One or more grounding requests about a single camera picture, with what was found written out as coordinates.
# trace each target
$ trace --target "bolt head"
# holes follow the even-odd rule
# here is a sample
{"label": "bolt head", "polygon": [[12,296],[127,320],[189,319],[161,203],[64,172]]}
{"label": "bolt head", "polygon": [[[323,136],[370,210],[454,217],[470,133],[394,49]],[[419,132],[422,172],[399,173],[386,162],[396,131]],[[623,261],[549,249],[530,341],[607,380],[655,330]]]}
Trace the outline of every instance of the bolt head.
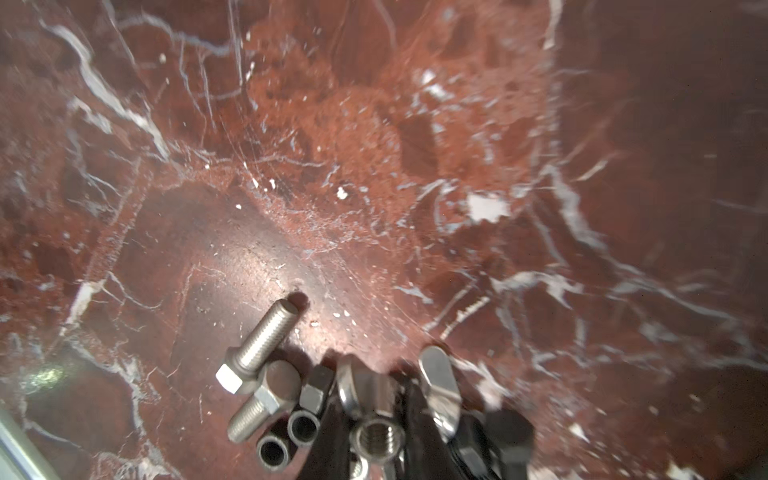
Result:
{"label": "bolt head", "polygon": [[253,395],[270,415],[291,410],[299,400],[301,377],[285,360],[268,363],[261,369],[259,381]]}
{"label": "bolt head", "polygon": [[253,393],[258,383],[258,378],[254,373],[248,373],[243,371],[234,361],[234,354],[237,351],[237,347],[230,347],[227,349],[227,354],[224,356],[224,362],[216,372],[216,380],[224,387],[229,393],[234,395],[250,395]]}
{"label": "bolt head", "polygon": [[328,391],[331,389],[334,376],[333,370],[322,365],[315,366],[301,389],[299,406],[315,415],[320,415],[328,399]]}

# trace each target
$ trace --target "hex nut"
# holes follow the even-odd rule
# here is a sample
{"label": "hex nut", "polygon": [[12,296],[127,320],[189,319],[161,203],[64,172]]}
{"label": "hex nut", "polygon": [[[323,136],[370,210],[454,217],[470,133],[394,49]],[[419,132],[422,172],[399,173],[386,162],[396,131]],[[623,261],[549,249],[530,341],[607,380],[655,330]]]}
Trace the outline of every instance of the hex nut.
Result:
{"label": "hex nut", "polygon": [[253,394],[270,415],[291,410],[299,399],[301,377],[290,363],[276,360],[259,373],[259,387]]}
{"label": "hex nut", "polygon": [[328,392],[331,390],[335,375],[333,370],[322,365],[312,368],[310,376],[306,379],[306,384],[301,389],[299,406],[320,416],[326,405]]}
{"label": "hex nut", "polygon": [[503,471],[505,465],[528,463],[533,455],[535,429],[520,412],[498,410],[485,417],[485,435]]}
{"label": "hex nut", "polygon": [[234,359],[237,347],[232,346],[227,349],[224,355],[224,361],[216,372],[216,380],[229,393],[235,395],[249,395],[259,386],[256,373],[247,372],[240,368]]}
{"label": "hex nut", "polygon": [[463,414],[450,443],[451,453],[467,472],[485,478],[491,471],[491,452],[483,426],[473,415]]}

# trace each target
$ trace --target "bolt thread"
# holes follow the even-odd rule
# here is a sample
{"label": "bolt thread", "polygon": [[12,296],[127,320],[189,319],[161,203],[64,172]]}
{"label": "bolt thread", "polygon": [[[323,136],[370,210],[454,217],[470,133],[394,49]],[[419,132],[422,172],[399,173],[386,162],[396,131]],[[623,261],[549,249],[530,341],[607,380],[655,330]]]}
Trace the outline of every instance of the bolt thread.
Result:
{"label": "bolt thread", "polygon": [[235,361],[243,369],[256,372],[298,319],[299,310],[295,305],[285,299],[277,300],[237,350]]}
{"label": "bolt thread", "polygon": [[351,471],[349,476],[351,478],[359,477],[360,474],[362,473],[362,460],[360,459],[360,457],[356,456],[355,458],[352,458],[350,460],[350,463],[352,463],[353,466],[352,468],[349,469]]}
{"label": "bolt thread", "polygon": [[264,405],[252,396],[232,415],[227,436],[232,443],[245,442],[269,417]]}
{"label": "bolt thread", "polygon": [[378,464],[392,460],[402,447],[402,428],[382,417],[358,425],[355,437],[358,455]]}

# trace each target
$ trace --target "red marble surface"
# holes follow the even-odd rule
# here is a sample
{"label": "red marble surface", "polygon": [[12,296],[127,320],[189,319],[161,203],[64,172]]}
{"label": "red marble surface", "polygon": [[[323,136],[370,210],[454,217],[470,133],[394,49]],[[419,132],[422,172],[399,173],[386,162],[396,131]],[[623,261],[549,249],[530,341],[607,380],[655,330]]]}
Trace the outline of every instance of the red marble surface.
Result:
{"label": "red marble surface", "polygon": [[0,399],[62,478],[266,478],[214,373],[301,290],[281,355],[441,343],[532,478],[739,468],[764,3],[5,2]]}

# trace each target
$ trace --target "threaded hole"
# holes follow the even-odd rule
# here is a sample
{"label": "threaded hole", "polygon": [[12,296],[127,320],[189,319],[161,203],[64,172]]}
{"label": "threaded hole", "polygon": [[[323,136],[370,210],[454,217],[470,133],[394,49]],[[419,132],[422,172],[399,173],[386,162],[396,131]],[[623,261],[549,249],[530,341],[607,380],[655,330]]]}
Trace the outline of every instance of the threaded hole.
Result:
{"label": "threaded hole", "polygon": [[293,420],[291,424],[293,430],[293,436],[299,442],[309,443],[315,439],[317,434],[317,425],[309,417],[298,416]]}
{"label": "threaded hole", "polygon": [[360,432],[360,448],[368,457],[386,457],[395,453],[395,429],[384,422],[372,422]]}
{"label": "threaded hole", "polygon": [[283,464],[286,458],[286,453],[283,451],[283,447],[277,442],[264,442],[261,445],[259,455],[261,455],[261,459],[264,460],[264,463],[270,467],[279,467]]}

